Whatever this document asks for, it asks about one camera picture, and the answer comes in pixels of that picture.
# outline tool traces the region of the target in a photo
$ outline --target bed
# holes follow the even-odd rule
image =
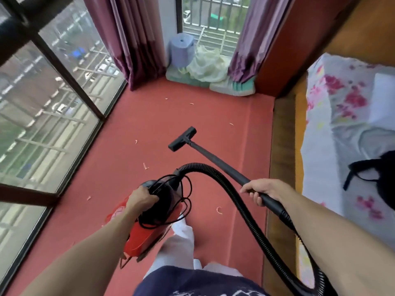
[[[375,184],[353,179],[343,190],[348,164],[395,149],[395,132],[368,122],[377,73],[395,75],[395,68],[325,53],[296,85],[295,187],[395,249],[395,214]],[[312,287],[309,259],[296,243],[297,275]]]

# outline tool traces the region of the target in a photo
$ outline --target black bag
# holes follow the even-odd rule
[[[350,173],[344,183],[343,189],[347,190],[351,179],[359,176],[359,173],[371,168],[377,170],[378,179],[363,179],[364,181],[376,182],[377,192],[384,202],[393,210],[395,210],[395,151],[388,151],[380,159],[363,160],[348,165]]]

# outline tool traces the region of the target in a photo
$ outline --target red floor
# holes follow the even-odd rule
[[[167,148],[191,125],[197,129],[197,143],[247,177],[268,177],[273,106],[274,98],[269,96],[232,97],[165,79],[134,92],[127,90],[19,270],[8,296],[19,295],[73,243],[98,230],[110,210],[142,182],[172,173],[185,163],[209,163],[190,147],[177,153]],[[195,232],[195,258],[203,266],[217,261],[235,267],[261,283],[263,254],[227,194],[204,175],[190,178],[193,208],[187,223]],[[264,229],[266,210],[252,205],[249,198],[245,201]],[[216,211],[219,206],[222,215]],[[138,264],[130,262],[123,270],[117,269],[107,295],[132,295],[158,249],[156,246]]]

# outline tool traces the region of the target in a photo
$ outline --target white pants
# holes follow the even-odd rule
[[[168,238],[162,245],[155,261],[145,276],[163,266],[175,266],[185,269],[203,269],[233,276],[242,276],[239,271],[218,263],[209,263],[202,268],[200,261],[194,259],[195,237],[192,228],[185,219],[172,225],[174,236]]]

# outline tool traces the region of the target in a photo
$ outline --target curtain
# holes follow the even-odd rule
[[[244,83],[255,76],[267,54],[289,0],[251,0],[228,74]]]
[[[158,4],[153,0],[84,2],[104,45],[131,90],[165,73],[160,20],[151,17],[159,16]]]

